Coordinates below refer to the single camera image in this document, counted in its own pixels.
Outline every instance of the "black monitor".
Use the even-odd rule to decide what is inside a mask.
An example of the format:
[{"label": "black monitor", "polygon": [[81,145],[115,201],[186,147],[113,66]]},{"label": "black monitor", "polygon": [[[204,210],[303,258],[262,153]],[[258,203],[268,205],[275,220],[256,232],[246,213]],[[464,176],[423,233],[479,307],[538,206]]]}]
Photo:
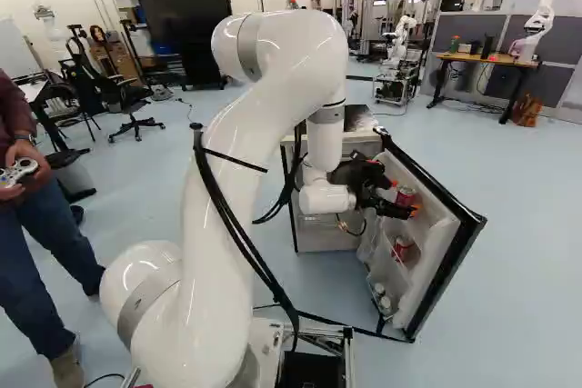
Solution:
[{"label": "black monitor", "polygon": [[139,0],[152,42],[178,47],[209,40],[232,14],[230,0]]},{"label": "black monitor", "polygon": [[440,10],[446,11],[463,11],[463,0],[441,0]]}]

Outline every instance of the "maroon sleeve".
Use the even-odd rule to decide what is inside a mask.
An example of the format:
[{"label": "maroon sleeve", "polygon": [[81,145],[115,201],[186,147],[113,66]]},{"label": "maroon sleeve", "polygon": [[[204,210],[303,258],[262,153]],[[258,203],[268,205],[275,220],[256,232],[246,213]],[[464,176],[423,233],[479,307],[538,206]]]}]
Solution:
[{"label": "maroon sleeve", "polygon": [[25,94],[10,77],[0,68],[0,115],[9,134],[15,131],[26,131],[36,134],[36,124],[33,120],[30,106],[25,100]]}]

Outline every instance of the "gray partition wall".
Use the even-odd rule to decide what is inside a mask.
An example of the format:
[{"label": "gray partition wall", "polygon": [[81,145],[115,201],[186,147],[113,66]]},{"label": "gray partition wall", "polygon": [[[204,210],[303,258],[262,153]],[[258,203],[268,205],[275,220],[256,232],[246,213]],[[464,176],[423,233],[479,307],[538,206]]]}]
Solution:
[{"label": "gray partition wall", "polygon": [[459,35],[461,42],[485,40],[485,35],[494,36],[493,47],[503,31],[507,16],[505,14],[441,14],[435,30],[433,52],[446,52],[451,46],[453,36]]},{"label": "gray partition wall", "polygon": [[[485,34],[495,35],[493,47],[506,53],[515,40],[527,36],[524,24],[529,15],[500,15],[492,13],[446,13],[438,19],[435,37],[426,64],[425,77],[440,66],[434,56],[446,52],[453,35],[459,35],[461,42],[467,43],[476,39],[483,41]],[[528,72],[527,80],[519,90],[519,95],[530,93],[541,99],[544,106],[555,108],[576,69],[582,56],[582,17],[558,16],[554,20],[552,30],[542,37],[536,53],[543,63],[537,70]],[[485,95],[508,99],[517,82],[518,71],[514,67],[496,65],[488,74]],[[423,81],[421,92],[434,93],[434,85],[430,80]],[[451,97],[458,93],[446,90]]]}]

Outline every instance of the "man's hand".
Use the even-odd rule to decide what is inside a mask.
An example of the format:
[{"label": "man's hand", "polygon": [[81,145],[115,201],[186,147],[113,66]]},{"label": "man's hand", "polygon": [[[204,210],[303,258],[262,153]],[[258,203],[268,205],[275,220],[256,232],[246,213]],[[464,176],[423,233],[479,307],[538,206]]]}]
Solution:
[{"label": "man's hand", "polygon": [[16,199],[16,197],[20,196],[25,191],[25,188],[20,185],[16,184],[10,188],[3,188],[0,186],[0,202],[8,202],[10,200]]},{"label": "man's hand", "polygon": [[43,154],[26,140],[16,140],[6,152],[6,166],[14,165],[16,158],[32,158],[38,162],[38,170],[32,175],[33,181],[26,184],[26,188],[32,191],[46,184],[51,178],[51,166],[46,161]]}]

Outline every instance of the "open fridge door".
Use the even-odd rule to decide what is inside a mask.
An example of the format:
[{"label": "open fridge door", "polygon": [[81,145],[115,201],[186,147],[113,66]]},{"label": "open fridge door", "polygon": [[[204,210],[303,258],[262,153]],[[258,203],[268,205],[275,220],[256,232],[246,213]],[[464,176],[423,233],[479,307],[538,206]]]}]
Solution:
[{"label": "open fridge door", "polygon": [[[384,128],[375,131],[384,147],[375,159],[384,164],[390,180],[415,190],[414,203],[420,208],[407,221],[368,216],[373,225],[363,235],[357,256],[369,271],[372,295],[387,323],[414,340],[487,219],[461,204],[394,144]],[[382,195],[395,201],[396,191]]]}]

